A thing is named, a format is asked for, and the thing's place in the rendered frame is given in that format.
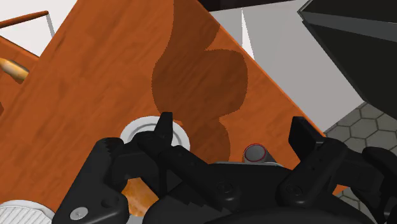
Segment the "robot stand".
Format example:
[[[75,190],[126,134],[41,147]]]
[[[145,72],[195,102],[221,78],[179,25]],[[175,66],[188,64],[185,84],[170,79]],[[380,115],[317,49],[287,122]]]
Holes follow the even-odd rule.
[[[308,0],[298,14],[359,96],[397,119],[397,0]]]

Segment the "brown wooden chair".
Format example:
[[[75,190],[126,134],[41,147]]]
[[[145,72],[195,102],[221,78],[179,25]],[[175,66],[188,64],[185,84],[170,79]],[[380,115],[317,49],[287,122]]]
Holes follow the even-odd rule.
[[[21,24],[34,20],[40,17],[45,17],[48,24],[48,29],[51,38],[55,35],[55,30],[50,18],[48,11],[39,11],[35,13],[30,13],[22,15],[15,18],[10,18],[7,20],[0,21],[0,29],[5,27],[11,27],[13,25]],[[30,71],[34,68],[39,60],[39,56],[33,54],[32,52],[22,48],[21,46],[15,44],[14,42],[2,37],[0,35],[0,58],[7,60],[13,60],[18,64],[24,66]],[[9,104],[15,99],[17,92],[20,90],[20,85],[11,76],[6,74],[0,69],[0,116],[4,112],[4,106],[8,107]]]

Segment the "grey cylinder with red rim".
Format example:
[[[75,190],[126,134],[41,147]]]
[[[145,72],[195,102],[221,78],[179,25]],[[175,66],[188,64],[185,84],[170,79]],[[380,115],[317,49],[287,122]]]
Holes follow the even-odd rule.
[[[250,144],[243,153],[245,163],[276,163],[273,156],[262,144]]]

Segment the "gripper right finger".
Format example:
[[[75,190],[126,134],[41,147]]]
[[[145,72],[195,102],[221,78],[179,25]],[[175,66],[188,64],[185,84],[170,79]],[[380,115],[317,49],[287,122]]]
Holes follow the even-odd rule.
[[[397,155],[358,153],[301,116],[288,142],[300,163],[277,187],[276,224],[397,224]]]

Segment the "white round bowl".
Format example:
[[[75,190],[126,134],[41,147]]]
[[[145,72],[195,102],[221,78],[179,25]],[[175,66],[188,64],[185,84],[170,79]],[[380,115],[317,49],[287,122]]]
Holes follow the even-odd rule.
[[[130,122],[120,134],[120,139],[124,143],[129,143],[138,132],[154,131],[159,120],[159,116],[144,116]],[[190,140],[185,130],[176,122],[172,123],[173,137],[172,146],[181,145],[188,151],[190,150]]]

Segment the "white ribbed round object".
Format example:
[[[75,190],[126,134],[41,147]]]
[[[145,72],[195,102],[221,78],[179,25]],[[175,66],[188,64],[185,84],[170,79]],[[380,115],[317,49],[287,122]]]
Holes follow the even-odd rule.
[[[0,224],[52,224],[55,213],[29,200],[10,200],[0,204]]]

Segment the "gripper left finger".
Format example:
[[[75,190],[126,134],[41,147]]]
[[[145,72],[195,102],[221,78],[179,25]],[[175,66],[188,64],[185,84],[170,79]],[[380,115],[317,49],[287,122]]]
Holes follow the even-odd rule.
[[[122,190],[132,178],[142,178],[160,199],[182,185],[217,211],[238,210],[239,187],[184,147],[172,146],[172,137],[172,113],[163,112],[153,131],[137,133],[131,143],[118,137],[97,141],[52,224],[127,224]]]

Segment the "tan wooden cylinder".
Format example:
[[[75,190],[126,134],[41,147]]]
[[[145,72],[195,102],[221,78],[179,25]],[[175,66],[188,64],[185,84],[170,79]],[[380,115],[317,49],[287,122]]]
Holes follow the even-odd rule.
[[[0,69],[11,76],[17,83],[22,84],[29,75],[29,70],[13,60],[0,58]]]

